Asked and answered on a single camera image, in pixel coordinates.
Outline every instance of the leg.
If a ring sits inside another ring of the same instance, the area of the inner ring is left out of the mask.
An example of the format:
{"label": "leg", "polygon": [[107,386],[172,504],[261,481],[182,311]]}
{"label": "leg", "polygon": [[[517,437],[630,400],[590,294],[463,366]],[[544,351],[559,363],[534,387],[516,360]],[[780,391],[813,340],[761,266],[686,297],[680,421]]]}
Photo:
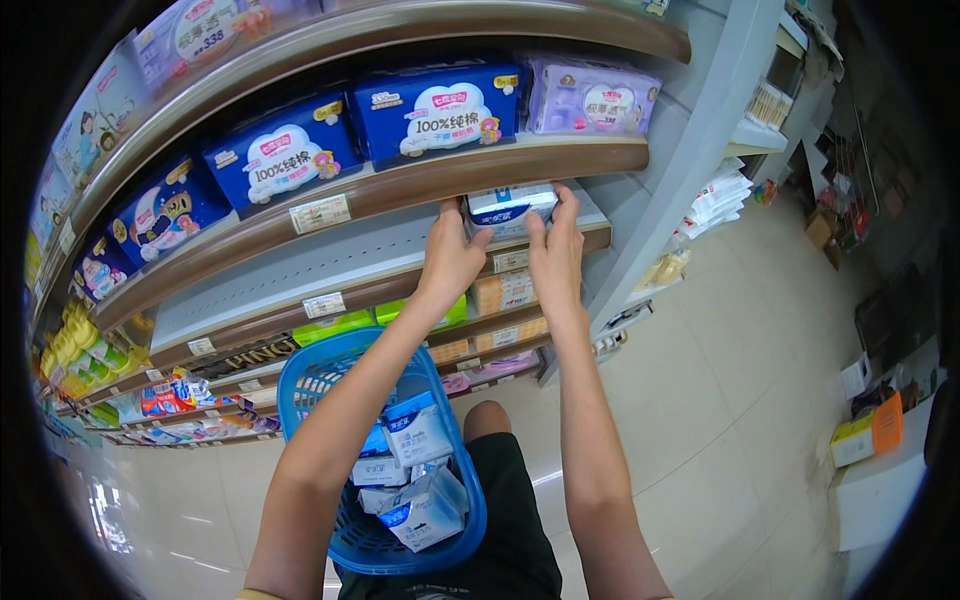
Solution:
{"label": "leg", "polygon": [[464,443],[491,433],[511,433],[510,418],[497,402],[484,400],[470,409],[464,419]]}

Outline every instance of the price tag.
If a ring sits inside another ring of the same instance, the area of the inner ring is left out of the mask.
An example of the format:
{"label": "price tag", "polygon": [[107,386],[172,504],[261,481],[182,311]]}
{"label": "price tag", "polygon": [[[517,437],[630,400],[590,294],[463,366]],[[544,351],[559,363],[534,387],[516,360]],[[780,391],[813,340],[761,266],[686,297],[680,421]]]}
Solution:
{"label": "price tag", "polygon": [[294,222],[297,235],[328,228],[351,218],[347,194],[337,194],[290,209],[290,220]]}
{"label": "price tag", "polygon": [[217,351],[217,349],[213,347],[213,344],[210,343],[210,338],[200,338],[199,340],[187,342],[186,344],[194,356],[206,356]]}
{"label": "price tag", "polygon": [[504,346],[509,346],[510,344],[516,344],[516,340],[519,338],[520,326],[514,325],[513,327],[507,327],[506,329],[500,329],[495,331],[493,336],[493,347],[494,348],[503,348]]}
{"label": "price tag", "polygon": [[241,381],[237,385],[240,386],[242,392],[252,392],[253,390],[259,390],[263,386],[260,385],[259,379],[251,379],[250,381]]}
{"label": "price tag", "polygon": [[462,363],[457,363],[457,371],[466,371],[467,369],[476,369],[480,366],[480,357],[471,358],[465,360]]}
{"label": "price tag", "polygon": [[513,252],[504,252],[493,255],[493,273],[503,273],[513,269],[522,269],[530,264],[530,251],[514,250]]}
{"label": "price tag", "polygon": [[340,292],[324,294],[316,298],[308,298],[303,301],[303,310],[306,311],[308,319],[317,319],[324,315],[343,312],[347,309],[344,304],[344,297]]}
{"label": "price tag", "polygon": [[77,234],[73,232],[73,223],[70,217],[63,220],[63,229],[60,230],[60,249],[67,256],[73,250],[73,243],[77,240]]}

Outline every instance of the blue plastic basket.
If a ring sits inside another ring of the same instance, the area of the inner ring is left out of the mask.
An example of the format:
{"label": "blue plastic basket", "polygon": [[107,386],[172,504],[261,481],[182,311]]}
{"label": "blue plastic basket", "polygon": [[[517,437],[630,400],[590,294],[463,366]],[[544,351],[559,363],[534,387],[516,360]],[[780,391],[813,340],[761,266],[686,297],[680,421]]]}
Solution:
{"label": "blue plastic basket", "polygon": [[[276,386],[276,407],[287,442],[297,432],[326,392],[353,366],[383,327],[363,327],[335,335],[297,350],[287,359]],[[463,532],[414,553],[404,546],[376,516],[368,515],[357,502],[358,488],[349,480],[340,494],[337,522],[327,554],[334,563],[367,575],[411,575],[450,568],[469,558],[487,530],[487,503],[473,462],[464,446],[460,427],[440,383],[430,354],[417,348],[396,383],[403,399],[429,390],[437,399],[447,433],[453,443],[453,458],[467,489],[469,512]]]}

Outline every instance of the pink package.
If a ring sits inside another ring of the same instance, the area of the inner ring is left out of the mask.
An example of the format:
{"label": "pink package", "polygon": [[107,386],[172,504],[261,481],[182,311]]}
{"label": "pink package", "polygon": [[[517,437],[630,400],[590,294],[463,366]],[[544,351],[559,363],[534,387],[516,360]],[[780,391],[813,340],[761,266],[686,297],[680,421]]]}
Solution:
{"label": "pink package", "polygon": [[646,134],[663,81],[625,62],[535,55],[527,131]]}

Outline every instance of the sanitary pad package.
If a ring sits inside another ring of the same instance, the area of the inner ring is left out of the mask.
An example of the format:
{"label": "sanitary pad package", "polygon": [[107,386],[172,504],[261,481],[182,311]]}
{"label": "sanitary pad package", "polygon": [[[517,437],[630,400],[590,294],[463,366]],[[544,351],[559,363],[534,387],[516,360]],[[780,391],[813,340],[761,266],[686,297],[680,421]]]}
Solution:
{"label": "sanitary pad package", "polygon": [[206,166],[183,156],[140,189],[113,219],[109,233],[142,267],[229,212]]}
{"label": "sanitary pad package", "polygon": [[238,36],[262,37],[276,21],[293,21],[318,8],[315,0],[178,0],[134,41],[143,78],[155,92],[221,56]]}
{"label": "sanitary pad package", "polygon": [[312,180],[359,171],[342,92],[298,101],[240,125],[204,158],[241,218]]}
{"label": "sanitary pad package", "polygon": [[536,212],[549,223],[556,203],[557,193],[550,183],[496,187],[467,194],[464,221],[471,237],[482,229],[492,229],[493,240],[523,237],[527,234],[527,213]]}
{"label": "sanitary pad package", "polygon": [[147,90],[133,32],[120,40],[81,92],[54,138],[54,157],[71,185],[84,189],[121,139],[142,120]]}
{"label": "sanitary pad package", "polygon": [[349,94],[357,133],[382,171],[440,150],[513,141],[519,69],[481,59],[378,71]]}
{"label": "sanitary pad package", "polygon": [[453,454],[444,419],[431,392],[421,392],[383,411],[387,443],[401,467]]}
{"label": "sanitary pad package", "polygon": [[354,486],[402,486],[410,480],[410,469],[401,467],[390,454],[357,459],[350,473]]}
{"label": "sanitary pad package", "polygon": [[73,266],[74,281],[94,303],[112,294],[134,273],[136,266],[113,238],[106,235],[93,236]]}
{"label": "sanitary pad package", "polygon": [[625,62],[534,55],[527,131],[647,133],[663,81]]}
{"label": "sanitary pad package", "polygon": [[377,518],[414,552],[464,530],[467,491],[446,467],[430,471],[384,502]]}

